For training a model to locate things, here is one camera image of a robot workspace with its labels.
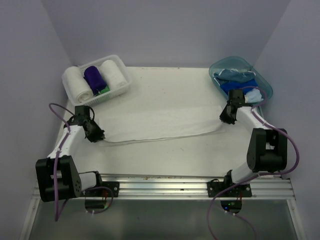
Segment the purple towel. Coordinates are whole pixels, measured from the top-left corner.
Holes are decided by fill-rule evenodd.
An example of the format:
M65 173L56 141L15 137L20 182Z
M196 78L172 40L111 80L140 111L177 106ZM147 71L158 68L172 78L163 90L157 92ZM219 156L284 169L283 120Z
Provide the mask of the purple towel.
M94 95L97 95L107 86L99 70L95 66L89 66L84 71L84 79L88 83Z

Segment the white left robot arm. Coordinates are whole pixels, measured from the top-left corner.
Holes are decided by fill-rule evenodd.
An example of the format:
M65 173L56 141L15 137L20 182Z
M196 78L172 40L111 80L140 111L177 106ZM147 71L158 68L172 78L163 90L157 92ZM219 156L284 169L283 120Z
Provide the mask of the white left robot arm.
M76 106L74 115L63 126L62 137L55 149L36 162L38 189L43 202L78 198L85 190L95 197L103 193L104 184L99 172L79 173L73 159L83 140L96 143L105 139L104 130L94 118L92 107Z

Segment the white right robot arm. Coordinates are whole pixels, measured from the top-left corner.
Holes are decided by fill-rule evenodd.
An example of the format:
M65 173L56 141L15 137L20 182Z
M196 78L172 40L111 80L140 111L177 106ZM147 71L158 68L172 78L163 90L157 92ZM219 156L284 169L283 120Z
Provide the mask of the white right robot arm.
M246 161L224 176L222 189L227 196L235 196L241 185L247 184L255 175L273 174L287 167L286 136L265 121L252 104L246 103L241 89L229 91L219 118L230 125L240 122L251 134Z

